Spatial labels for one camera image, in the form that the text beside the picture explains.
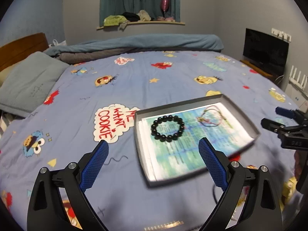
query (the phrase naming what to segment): textured blue pad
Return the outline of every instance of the textured blue pad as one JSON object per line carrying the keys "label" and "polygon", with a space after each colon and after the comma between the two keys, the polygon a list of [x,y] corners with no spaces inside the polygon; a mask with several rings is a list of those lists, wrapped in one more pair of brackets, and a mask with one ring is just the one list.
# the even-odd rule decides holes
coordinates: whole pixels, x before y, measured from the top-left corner
{"label": "textured blue pad", "polygon": [[199,141],[199,153],[215,185],[225,191],[228,187],[226,171],[204,139]]}
{"label": "textured blue pad", "polygon": [[81,172],[80,189],[85,192],[86,189],[91,188],[95,179],[100,172],[107,156],[109,154],[109,146],[106,141],[103,141],[101,146],[96,150],[91,160]]}
{"label": "textured blue pad", "polygon": [[276,114],[288,117],[290,119],[293,119],[295,117],[294,112],[286,108],[277,107],[275,111],[276,111]]}

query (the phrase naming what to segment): television screen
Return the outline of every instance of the television screen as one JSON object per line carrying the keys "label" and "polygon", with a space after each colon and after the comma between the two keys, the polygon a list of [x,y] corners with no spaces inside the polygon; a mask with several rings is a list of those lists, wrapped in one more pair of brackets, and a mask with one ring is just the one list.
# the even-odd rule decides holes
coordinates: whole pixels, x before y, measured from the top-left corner
{"label": "television screen", "polygon": [[254,61],[263,71],[281,76],[284,74],[289,43],[277,37],[252,29],[246,29],[243,56]]}

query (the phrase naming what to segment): balloon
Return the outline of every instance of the balloon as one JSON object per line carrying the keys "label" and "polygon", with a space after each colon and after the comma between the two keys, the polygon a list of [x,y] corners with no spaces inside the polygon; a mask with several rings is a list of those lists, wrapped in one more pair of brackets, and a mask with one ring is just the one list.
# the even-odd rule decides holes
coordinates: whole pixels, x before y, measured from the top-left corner
{"label": "balloon", "polygon": [[161,0],[161,10],[166,12],[169,9],[169,0]]}

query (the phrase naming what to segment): metal screw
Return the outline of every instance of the metal screw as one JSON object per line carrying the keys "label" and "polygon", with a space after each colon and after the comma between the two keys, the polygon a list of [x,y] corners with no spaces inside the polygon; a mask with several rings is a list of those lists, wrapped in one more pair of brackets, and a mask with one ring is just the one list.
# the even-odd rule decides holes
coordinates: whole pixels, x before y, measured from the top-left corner
{"label": "metal screw", "polygon": [[262,166],[262,167],[261,167],[261,170],[262,170],[263,172],[267,172],[268,169],[267,169],[266,166]]}
{"label": "metal screw", "polygon": [[77,164],[75,162],[72,162],[68,165],[69,169],[74,169],[77,166]]}
{"label": "metal screw", "polygon": [[47,168],[43,167],[43,168],[41,168],[40,173],[43,174],[43,173],[46,173],[46,171],[47,171]]}
{"label": "metal screw", "polygon": [[238,167],[238,166],[240,166],[240,164],[239,164],[237,161],[231,162],[231,165],[232,165],[233,167]]}

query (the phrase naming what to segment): blue cartoon print bed sheet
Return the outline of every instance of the blue cartoon print bed sheet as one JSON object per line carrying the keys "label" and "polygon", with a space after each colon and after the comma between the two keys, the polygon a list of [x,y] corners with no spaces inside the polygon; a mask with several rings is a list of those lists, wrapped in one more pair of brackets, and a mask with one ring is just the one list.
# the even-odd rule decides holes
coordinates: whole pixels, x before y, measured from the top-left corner
{"label": "blue cartoon print bed sheet", "polygon": [[[109,230],[137,231],[172,221],[181,224],[174,230],[202,225],[215,207],[210,174],[148,188],[135,146],[134,112],[219,93],[230,97],[261,131],[255,145],[237,159],[243,166],[268,166],[281,195],[281,185],[293,176],[294,151],[282,149],[260,121],[267,117],[292,125],[275,108],[296,105],[272,82],[228,56],[160,51],[67,68],[45,102],[27,118],[13,121],[2,136],[1,198],[26,230],[40,168],[56,170],[77,162],[103,138],[109,142],[109,156],[85,194]],[[78,226],[64,190],[61,195],[72,224]]]}

